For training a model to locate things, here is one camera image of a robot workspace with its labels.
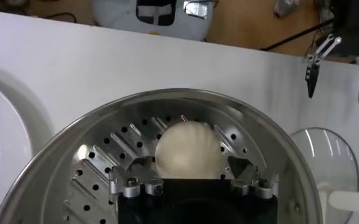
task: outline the screw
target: screw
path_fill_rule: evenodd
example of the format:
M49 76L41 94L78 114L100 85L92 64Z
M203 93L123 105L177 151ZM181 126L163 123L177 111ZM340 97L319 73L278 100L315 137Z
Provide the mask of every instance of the screw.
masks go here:
M161 185L154 187L154 195L161 195L163 193L163 188Z
M128 180L126 182L127 182L128 187L134 187L138 183L138 181L135 177L128 178Z

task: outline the white object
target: white object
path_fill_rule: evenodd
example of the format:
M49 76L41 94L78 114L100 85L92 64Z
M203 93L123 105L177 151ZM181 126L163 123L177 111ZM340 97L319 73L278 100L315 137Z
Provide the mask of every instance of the white object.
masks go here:
M32 149L23 121L0 92L0 204L31 156Z
M289 134L333 130L354 150L359 168L359 67L323 61L309 99L306 66L289 55L0 13L1 91L31 135L40 134L32 140L48 141L129 94L198 88L252 105ZM359 224L359 214L349 223Z
M330 204L337 209L359 212L359 193L334 191L330 195Z
M91 4L94 19L102 27L200 41L208 33L215 3L178 0L175 19L170 26L158 26L140 21L136 16L137 0L92 0ZM185 7L193 13L202 11L199 13L207 17L202 19L190 16L185 12ZM163 13L162 11L166 13L167 9L161 7L159 13Z
M219 138L210 127L195 121L165 131L155 157L163 178L218 179L224 173Z

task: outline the metal bowl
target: metal bowl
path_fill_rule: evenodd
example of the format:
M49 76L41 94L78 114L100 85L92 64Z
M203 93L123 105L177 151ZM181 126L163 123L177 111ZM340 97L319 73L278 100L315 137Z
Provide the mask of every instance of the metal bowl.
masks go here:
M86 114L26 166L0 207L0 224L116 223L108 173L151 158L161 134L182 121L210 125L223 157L248 159L277 174L278 223L322 223L310 170L290 137L239 100L195 89L128 96ZM226 163L222 178L233 178Z

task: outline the wooden surface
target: wooden surface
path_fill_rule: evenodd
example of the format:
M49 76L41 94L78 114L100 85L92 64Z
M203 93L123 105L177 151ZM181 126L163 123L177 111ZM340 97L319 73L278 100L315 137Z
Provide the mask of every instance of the wooden surface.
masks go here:
M207 41L230 46L259 49L285 39L318 23L312 0L301 0L298 8L286 18L273 14L274 0L220 0ZM75 14L79 23L93 25L90 0L32 0L29 14L47 16L59 12ZM59 20L72 21L67 16ZM273 50L303 56L313 38L310 33Z
M301 0L292 14L281 19L274 16L273 6L274 0L221 0L215 9L207 40L260 49L318 23L312 0ZM304 55L312 38L313 33L310 33L273 51Z

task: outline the hole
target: hole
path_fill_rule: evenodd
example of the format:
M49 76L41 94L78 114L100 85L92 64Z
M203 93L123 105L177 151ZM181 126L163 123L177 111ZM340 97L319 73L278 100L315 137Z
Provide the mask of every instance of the hole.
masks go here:
M121 154L119 154L119 158L124 160L126 157L125 153L121 152Z
M90 153L88 154L88 157L90 157L91 159L94 158L94 157L95 157L95 153L90 152Z
M83 170L81 170L81 169L77 170L76 175L82 176L83 175Z

